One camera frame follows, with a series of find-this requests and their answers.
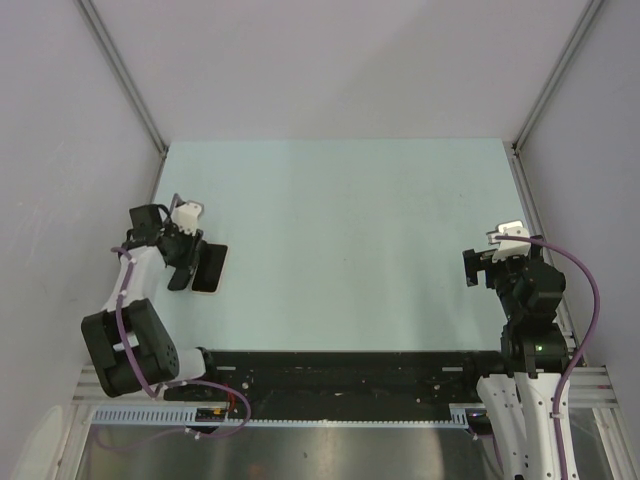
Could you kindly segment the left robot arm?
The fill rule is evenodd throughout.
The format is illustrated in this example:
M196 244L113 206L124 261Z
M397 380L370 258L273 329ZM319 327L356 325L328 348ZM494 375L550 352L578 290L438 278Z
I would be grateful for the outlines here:
M164 385L186 382L197 398L214 397L221 376L206 366L202 348L175 346L153 305L166 269L167 289L186 289L206 245L199 219L204 206L178 200L171 207L147 204L129 211L131 228L113 251L120 271L102 309L85 317L82 335L104 393L111 397L144 391L155 398Z

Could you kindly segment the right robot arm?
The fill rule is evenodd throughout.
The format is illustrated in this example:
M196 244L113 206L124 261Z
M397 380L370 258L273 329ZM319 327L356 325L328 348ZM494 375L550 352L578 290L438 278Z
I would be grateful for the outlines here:
M477 366L461 376L463 393L487 410L504 478L578 478L563 376L570 355L555 322L564 275L537 250L512 256L467 250L463 261L468 285L483 273L507 319L501 372Z

